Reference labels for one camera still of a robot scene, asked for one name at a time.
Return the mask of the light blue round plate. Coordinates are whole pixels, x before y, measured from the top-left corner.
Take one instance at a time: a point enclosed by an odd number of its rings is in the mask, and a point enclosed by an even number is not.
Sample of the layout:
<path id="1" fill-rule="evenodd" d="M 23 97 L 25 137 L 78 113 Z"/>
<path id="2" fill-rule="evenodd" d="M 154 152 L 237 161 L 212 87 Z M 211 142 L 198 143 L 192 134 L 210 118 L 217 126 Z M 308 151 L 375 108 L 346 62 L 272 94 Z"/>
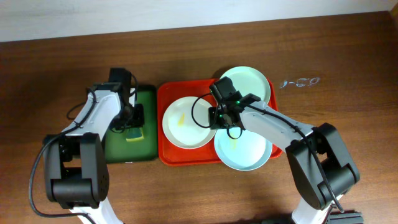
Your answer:
<path id="1" fill-rule="evenodd" d="M 263 166 L 271 157 L 272 147 L 261 135 L 240 128 L 220 129 L 214 137 L 214 148 L 222 163 L 240 171 Z"/>

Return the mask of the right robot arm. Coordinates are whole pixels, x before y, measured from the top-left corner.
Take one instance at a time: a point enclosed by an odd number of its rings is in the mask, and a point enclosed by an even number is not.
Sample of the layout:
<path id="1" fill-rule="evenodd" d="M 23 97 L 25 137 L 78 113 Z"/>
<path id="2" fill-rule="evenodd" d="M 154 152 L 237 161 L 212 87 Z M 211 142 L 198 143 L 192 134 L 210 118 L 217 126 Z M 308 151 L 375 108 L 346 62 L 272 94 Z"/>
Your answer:
<path id="1" fill-rule="evenodd" d="M 212 129 L 239 127 L 283 150 L 301 196 L 287 223 L 363 223 L 360 212 L 346 212 L 339 199 L 360 180 L 359 170 L 338 130 L 316 127 L 272 109 L 252 93 L 243 96 L 224 77 L 210 85 L 217 105 L 210 108 Z"/>

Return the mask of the white round plate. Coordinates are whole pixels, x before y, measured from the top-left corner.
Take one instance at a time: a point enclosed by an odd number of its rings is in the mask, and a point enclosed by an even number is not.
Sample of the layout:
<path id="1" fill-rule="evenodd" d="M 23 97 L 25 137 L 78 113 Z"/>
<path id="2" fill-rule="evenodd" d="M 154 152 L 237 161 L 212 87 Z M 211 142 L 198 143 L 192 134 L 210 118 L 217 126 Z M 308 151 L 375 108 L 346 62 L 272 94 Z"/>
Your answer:
<path id="1" fill-rule="evenodd" d="M 209 126 L 208 109 L 211 104 L 196 96 L 186 96 L 175 100 L 165 110 L 162 118 L 162 130 L 166 138 L 182 149 L 197 149 L 209 143 L 216 134 L 216 130 L 202 128 L 192 119 L 192 106 L 194 118 L 198 124 Z"/>

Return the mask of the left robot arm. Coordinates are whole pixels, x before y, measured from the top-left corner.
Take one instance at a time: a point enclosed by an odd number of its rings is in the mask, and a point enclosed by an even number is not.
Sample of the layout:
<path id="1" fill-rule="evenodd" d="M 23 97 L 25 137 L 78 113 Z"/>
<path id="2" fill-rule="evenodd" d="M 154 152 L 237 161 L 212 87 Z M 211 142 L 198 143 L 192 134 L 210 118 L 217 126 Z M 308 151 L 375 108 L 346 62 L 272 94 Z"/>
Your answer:
<path id="1" fill-rule="evenodd" d="M 136 104 L 138 82 L 125 68 L 88 89 L 87 101 L 61 133 L 48 135 L 41 157 L 47 198 L 83 223 L 120 223 L 107 198 L 109 172 L 102 140 L 107 130 L 123 133 L 144 125 Z"/>

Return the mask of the green yellow sponge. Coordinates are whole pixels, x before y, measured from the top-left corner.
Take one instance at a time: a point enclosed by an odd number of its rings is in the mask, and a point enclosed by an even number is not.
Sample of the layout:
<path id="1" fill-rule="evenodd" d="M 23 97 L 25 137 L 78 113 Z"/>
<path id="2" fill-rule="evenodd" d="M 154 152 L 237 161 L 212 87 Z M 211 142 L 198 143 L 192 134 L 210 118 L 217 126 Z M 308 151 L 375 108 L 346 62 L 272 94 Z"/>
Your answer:
<path id="1" fill-rule="evenodd" d="M 142 128 L 130 128 L 126 131 L 126 141 L 140 141 L 144 139 L 144 133 Z"/>

